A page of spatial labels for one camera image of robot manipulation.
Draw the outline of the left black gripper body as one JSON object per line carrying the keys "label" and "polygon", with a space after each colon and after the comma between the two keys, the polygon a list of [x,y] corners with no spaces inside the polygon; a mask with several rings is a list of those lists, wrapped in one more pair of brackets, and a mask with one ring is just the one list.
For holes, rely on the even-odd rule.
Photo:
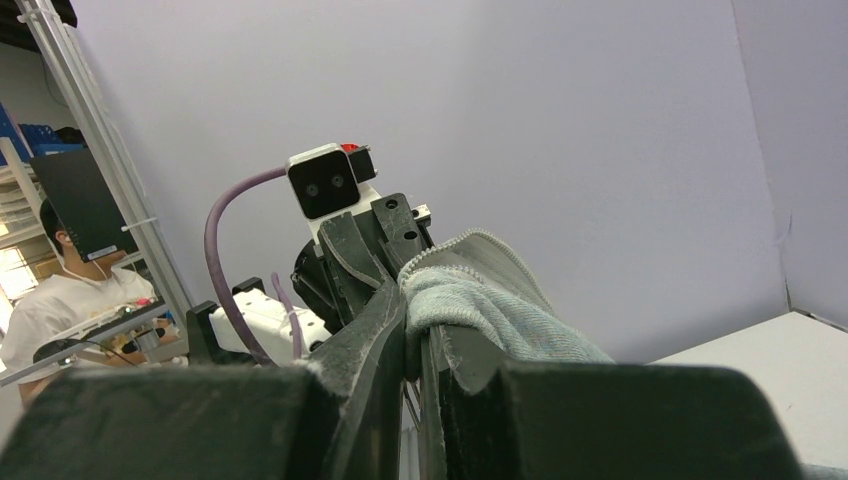
{"label": "left black gripper body", "polygon": [[294,263],[290,279],[306,306],[324,321],[331,334],[336,334],[366,309],[371,302],[371,286],[341,265],[337,272],[336,258],[327,260],[319,250],[319,245],[309,240]]}

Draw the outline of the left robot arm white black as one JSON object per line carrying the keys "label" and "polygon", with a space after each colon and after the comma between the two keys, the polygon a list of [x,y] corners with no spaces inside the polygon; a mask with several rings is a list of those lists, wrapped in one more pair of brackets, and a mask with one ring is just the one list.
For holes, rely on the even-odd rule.
{"label": "left robot arm white black", "polygon": [[[402,194],[378,197],[352,219],[364,247],[392,277],[433,244],[428,232],[429,207],[412,206]],[[364,308],[375,289],[343,269],[340,260],[353,255],[352,248],[341,247],[328,258],[314,241],[306,244],[291,275],[292,287],[304,307],[286,309],[257,277],[233,287],[244,320],[275,364],[293,360],[297,351],[312,353]],[[253,363],[249,349],[215,302],[205,301],[188,310],[186,322],[192,361]]]}

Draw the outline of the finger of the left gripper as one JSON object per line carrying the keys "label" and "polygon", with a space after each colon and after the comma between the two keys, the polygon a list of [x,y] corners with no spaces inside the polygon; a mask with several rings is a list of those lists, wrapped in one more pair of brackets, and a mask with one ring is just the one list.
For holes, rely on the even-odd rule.
{"label": "finger of the left gripper", "polygon": [[390,282],[387,271],[369,249],[352,214],[324,220],[318,237],[338,292],[357,292],[366,287],[378,290]]}
{"label": "finger of the left gripper", "polygon": [[414,257],[434,246],[425,205],[413,207],[402,193],[371,202],[378,230],[381,260],[391,275],[398,275]]}

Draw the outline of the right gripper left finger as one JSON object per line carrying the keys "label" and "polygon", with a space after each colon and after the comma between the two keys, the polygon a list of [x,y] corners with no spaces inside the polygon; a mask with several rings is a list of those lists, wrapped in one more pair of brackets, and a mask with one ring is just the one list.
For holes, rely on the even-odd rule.
{"label": "right gripper left finger", "polygon": [[405,301],[384,283],[283,367],[71,369],[1,455],[5,479],[394,479]]}

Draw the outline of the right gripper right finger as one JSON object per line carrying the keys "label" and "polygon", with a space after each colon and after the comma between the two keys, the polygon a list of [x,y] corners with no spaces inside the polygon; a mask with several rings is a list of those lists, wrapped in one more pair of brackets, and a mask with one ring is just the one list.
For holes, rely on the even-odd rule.
{"label": "right gripper right finger", "polygon": [[479,332],[422,339],[429,479],[798,479],[760,389],[726,368],[529,362]]}

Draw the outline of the grey zip-up jacket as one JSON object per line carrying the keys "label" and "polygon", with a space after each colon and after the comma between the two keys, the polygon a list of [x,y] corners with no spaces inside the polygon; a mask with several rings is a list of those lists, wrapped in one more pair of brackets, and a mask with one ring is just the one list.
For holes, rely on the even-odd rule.
{"label": "grey zip-up jacket", "polygon": [[611,363],[600,347],[556,314],[528,264],[502,239],[470,229],[430,247],[400,270],[407,303],[405,364],[421,372],[432,328],[470,328],[522,361]]}

